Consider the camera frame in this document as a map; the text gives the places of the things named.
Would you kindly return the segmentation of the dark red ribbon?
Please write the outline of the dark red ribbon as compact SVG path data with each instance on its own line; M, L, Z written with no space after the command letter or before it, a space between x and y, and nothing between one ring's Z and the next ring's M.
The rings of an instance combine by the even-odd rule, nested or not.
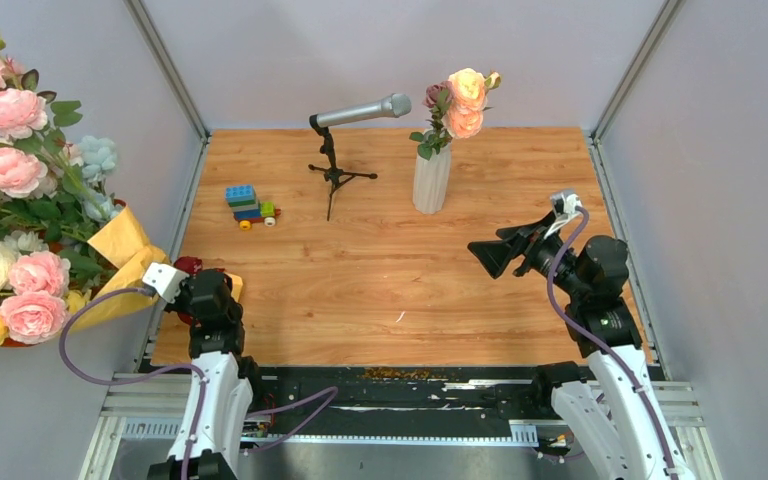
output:
M195 277L204 271L225 272L224 268L207 268L201 258L194 256L179 257L173 262L173 267L187 273L191 277Z

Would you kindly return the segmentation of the yellow flower bouquet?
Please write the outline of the yellow flower bouquet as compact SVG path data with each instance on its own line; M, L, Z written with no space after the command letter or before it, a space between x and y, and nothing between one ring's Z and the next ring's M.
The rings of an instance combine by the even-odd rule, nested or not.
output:
M0 34L0 348L167 305L141 288L168 256L106 188L115 143L65 136L81 117L80 102L42 89Z

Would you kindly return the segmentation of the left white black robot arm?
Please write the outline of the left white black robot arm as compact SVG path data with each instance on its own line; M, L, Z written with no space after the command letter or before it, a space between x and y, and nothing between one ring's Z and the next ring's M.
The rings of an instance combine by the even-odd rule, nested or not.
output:
M192 379L181 429L167 459L149 467L149 479L236 479L247 413L266 400L252 357L243 355L243 307L232 278L217 269L190 275L152 264L143 276L167 302L188 316Z

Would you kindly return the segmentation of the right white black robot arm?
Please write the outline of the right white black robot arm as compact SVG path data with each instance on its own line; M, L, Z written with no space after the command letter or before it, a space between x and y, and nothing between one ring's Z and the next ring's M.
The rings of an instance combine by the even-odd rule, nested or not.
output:
M629 279L628 246L596 235L579 253L573 241L589 220L567 239L554 227L555 214L538 222L502 228L489 241L467 248L492 277L500 277L516 258L517 277L534 271L547 281L550 305L601 388L600 398L572 361L541 365L531 403L544 417L559 416L602 479L692 479L653 391L642 338L623 297Z

